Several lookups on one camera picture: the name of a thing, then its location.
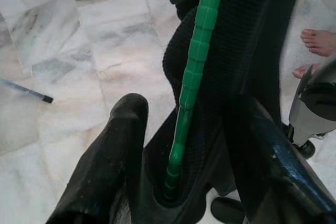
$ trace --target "green segmented pole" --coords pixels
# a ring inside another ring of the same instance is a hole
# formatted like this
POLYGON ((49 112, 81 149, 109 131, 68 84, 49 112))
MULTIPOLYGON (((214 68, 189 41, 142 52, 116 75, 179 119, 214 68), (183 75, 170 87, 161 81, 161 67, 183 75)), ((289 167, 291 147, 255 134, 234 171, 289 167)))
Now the green segmented pole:
POLYGON ((174 142, 166 172, 164 196, 167 200, 173 200, 177 195, 185 141, 202 80, 211 34, 216 24, 220 1, 199 0, 193 37, 189 45, 188 61, 184 69, 174 142))

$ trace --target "green plastic rod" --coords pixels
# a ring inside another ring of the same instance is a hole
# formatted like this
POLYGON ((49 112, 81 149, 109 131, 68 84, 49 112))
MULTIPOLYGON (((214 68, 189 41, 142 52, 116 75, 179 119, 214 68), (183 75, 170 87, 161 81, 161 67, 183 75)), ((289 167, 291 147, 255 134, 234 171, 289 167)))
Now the green plastic rod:
POLYGON ((216 24, 220 2, 221 0, 199 0, 193 37, 189 45, 188 61, 184 69, 174 142, 166 171, 164 197, 167 200, 174 200, 178 193, 185 141, 200 88, 203 67, 209 50, 211 34, 216 24))

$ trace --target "bare foot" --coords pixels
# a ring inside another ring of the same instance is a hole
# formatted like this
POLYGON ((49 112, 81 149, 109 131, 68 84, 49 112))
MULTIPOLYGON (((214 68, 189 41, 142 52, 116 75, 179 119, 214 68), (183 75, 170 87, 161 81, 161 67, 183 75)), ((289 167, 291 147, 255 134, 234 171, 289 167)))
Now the bare foot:
MULTIPOLYGON (((301 79, 303 77, 303 75, 305 74, 305 72, 307 71, 307 69, 310 67, 311 64, 308 65, 303 65, 297 69, 295 69, 293 71, 293 74, 296 78, 301 79)), ((315 73, 316 70, 320 67, 321 63, 318 64, 313 64, 313 69, 312 69, 312 73, 315 73)))
POLYGON ((314 54, 327 57, 336 51, 336 34, 330 31, 305 29, 301 38, 314 54))

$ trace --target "human foot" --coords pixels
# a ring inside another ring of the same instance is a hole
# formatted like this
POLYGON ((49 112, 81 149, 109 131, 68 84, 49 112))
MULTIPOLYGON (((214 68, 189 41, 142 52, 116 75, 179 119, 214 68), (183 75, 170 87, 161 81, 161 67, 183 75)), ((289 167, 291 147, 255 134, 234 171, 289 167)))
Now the human foot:
MULTIPOLYGON (((307 69, 310 67, 311 64, 303 65, 293 71, 293 74, 296 78, 301 79, 307 69)), ((321 63, 313 64, 313 68, 311 70, 311 73, 315 73, 316 70, 320 67, 321 63)))
POLYGON ((336 51, 336 34, 330 31, 305 29, 301 38, 314 54, 327 57, 336 51))

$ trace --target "marble floor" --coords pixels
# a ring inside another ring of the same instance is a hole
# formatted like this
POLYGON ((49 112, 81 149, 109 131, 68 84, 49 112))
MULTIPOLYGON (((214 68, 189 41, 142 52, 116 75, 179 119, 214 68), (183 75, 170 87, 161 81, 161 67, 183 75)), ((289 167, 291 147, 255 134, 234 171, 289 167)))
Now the marble floor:
MULTIPOLYGON (((161 60, 178 24, 168 0, 0 0, 0 77, 54 98, 47 104, 0 86, 3 223, 47 220, 122 95, 148 99, 146 142, 152 137, 174 107, 161 60)), ((293 68, 322 60, 300 41, 307 27, 336 32, 336 0, 297 1, 281 63, 284 122, 299 82, 293 68)), ((309 162, 336 197, 334 138, 315 141, 309 162)), ((218 223, 209 206, 200 223, 218 223)))

